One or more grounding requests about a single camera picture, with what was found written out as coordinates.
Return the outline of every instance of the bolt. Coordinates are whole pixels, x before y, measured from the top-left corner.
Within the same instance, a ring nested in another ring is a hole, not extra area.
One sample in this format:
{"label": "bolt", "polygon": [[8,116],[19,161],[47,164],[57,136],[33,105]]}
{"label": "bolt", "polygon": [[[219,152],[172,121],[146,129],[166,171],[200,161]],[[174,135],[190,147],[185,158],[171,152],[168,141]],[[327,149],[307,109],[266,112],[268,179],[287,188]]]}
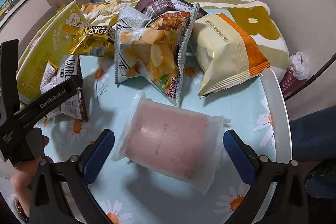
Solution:
{"label": "bolt", "polygon": [[46,165],[47,163],[47,160],[46,159],[42,159],[40,160],[40,165],[43,166],[43,165]]}
{"label": "bolt", "polygon": [[298,165],[299,165],[299,163],[298,163],[296,160],[292,160],[292,161],[291,161],[291,164],[292,164],[293,166],[298,166]]}
{"label": "bolt", "polygon": [[268,158],[266,156],[260,156],[259,158],[262,162],[268,162]]}
{"label": "bolt", "polygon": [[72,155],[69,159],[70,162],[76,162],[79,159],[77,155]]}

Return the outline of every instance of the white tissue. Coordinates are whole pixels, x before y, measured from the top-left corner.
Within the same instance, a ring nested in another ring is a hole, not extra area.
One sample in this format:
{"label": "white tissue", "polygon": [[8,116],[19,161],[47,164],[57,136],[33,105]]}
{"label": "white tissue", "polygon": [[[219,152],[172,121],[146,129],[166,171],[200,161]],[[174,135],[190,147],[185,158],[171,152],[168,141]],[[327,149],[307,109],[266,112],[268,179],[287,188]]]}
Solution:
{"label": "white tissue", "polygon": [[298,80],[306,80],[309,77],[309,61],[308,58],[302,53],[297,52],[291,56],[293,75]]}

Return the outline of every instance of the translucent plastic bag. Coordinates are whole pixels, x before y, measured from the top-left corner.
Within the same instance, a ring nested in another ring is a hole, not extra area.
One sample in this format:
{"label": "translucent plastic bag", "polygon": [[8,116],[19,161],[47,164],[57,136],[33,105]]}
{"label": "translucent plastic bag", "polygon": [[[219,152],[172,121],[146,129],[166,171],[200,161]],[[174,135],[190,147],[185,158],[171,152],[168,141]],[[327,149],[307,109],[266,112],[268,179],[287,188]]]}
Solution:
{"label": "translucent plastic bag", "polygon": [[193,184],[205,194],[213,182],[223,151],[222,116],[208,116],[152,102],[139,92],[131,106],[112,156],[130,160]]}

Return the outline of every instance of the human hand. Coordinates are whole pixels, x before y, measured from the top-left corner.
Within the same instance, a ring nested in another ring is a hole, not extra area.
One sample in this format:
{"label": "human hand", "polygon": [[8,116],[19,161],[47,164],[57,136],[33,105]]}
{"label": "human hand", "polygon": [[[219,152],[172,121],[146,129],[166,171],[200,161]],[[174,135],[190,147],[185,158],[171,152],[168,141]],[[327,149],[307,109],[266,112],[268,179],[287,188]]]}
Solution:
{"label": "human hand", "polygon": [[[43,146],[45,147],[49,143],[49,138],[47,136],[42,136]],[[37,157],[34,160],[20,162],[15,165],[16,172],[12,175],[10,182],[14,188],[14,192],[19,200],[23,211],[26,216],[29,217],[29,207],[30,207],[30,198],[31,198],[31,190],[28,186],[31,183],[34,175],[36,174],[37,168],[39,166],[39,162],[41,160],[41,156]]]}

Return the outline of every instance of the orange stripe on bag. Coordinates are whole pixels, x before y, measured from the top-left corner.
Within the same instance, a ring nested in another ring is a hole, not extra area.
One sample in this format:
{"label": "orange stripe on bag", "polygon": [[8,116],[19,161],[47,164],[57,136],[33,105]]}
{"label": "orange stripe on bag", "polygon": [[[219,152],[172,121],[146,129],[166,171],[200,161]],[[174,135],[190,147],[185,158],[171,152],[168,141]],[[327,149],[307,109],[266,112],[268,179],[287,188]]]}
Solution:
{"label": "orange stripe on bag", "polygon": [[223,19],[226,23],[228,23],[231,27],[233,27],[243,39],[247,52],[247,57],[249,60],[250,75],[251,76],[256,75],[258,73],[261,73],[263,69],[269,68],[269,61],[260,52],[253,38],[225,14],[217,14],[217,15],[221,19]]}

